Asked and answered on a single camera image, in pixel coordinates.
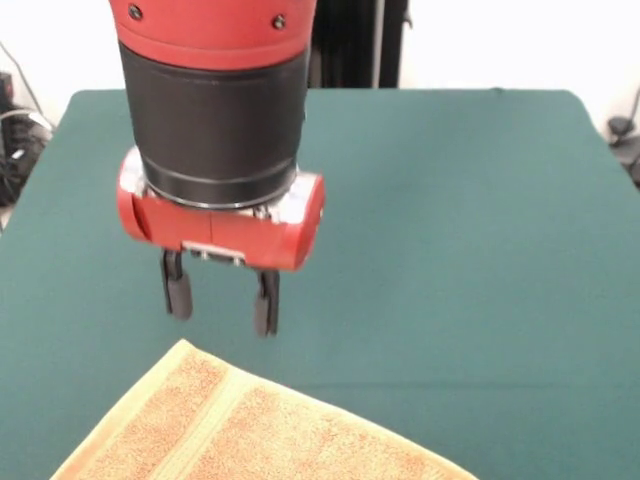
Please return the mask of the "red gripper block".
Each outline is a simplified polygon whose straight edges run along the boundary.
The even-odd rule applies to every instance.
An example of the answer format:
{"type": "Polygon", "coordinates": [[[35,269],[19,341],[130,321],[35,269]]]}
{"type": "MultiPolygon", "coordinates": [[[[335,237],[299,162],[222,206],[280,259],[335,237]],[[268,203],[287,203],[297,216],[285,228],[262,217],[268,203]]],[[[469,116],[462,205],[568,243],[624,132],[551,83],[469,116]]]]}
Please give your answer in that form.
{"type": "Polygon", "coordinates": [[[254,327],[276,335],[280,273],[296,271],[309,257],[325,205],[324,178],[298,171],[281,197],[255,208],[202,210],[180,206],[150,189],[137,148],[121,165],[117,208],[132,238],[164,248],[160,267],[167,313],[186,321],[193,312],[191,284],[180,251],[203,252],[257,270],[254,327]]]}

